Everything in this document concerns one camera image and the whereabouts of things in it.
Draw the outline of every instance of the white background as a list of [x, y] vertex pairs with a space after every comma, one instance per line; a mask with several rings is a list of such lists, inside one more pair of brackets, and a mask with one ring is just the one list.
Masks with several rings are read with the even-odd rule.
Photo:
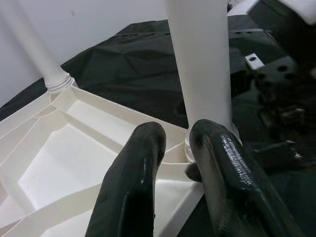
[[[131, 23], [166, 19], [163, 0], [19, 0], [60, 64]], [[0, 107], [40, 78], [0, 18]]]

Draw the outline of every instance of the white pole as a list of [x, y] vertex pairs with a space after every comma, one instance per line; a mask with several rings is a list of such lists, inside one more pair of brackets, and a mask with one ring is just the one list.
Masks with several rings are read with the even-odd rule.
[[225, 0], [165, 0], [189, 126], [210, 119], [233, 131]]
[[0, 0], [0, 14], [45, 80], [50, 93], [67, 88], [74, 79], [62, 70], [17, 0]]

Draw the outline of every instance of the shiny black rubber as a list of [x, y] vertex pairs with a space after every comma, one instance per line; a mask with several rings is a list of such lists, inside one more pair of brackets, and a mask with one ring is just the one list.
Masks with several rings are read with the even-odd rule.
[[[224, 126], [199, 120], [190, 145], [217, 236], [304, 236], [262, 168]], [[194, 166], [187, 170], [191, 177], [197, 177]]]
[[106, 173], [86, 237], [152, 237], [155, 179], [166, 135], [155, 122], [138, 126]]

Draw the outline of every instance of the white plastic base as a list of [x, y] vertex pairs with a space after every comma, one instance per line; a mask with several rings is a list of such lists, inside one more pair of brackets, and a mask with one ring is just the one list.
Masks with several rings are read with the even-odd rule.
[[167, 136], [155, 236], [177, 236], [203, 195], [184, 172], [186, 130], [74, 86], [0, 122], [0, 236], [11, 229], [4, 236], [83, 237], [105, 173], [136, 126], [149, 121]]

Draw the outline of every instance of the white tube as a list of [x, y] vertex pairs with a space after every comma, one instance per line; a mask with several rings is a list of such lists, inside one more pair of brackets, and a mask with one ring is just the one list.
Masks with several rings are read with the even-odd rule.
[[0, 0], [0, 14], [45, 80], [48, 92], [68, 87], [73, 78], [62, 70], [17, 0]]
[[189, 126], [210, 119], [233, 131], [224, 0], [165, 0]]

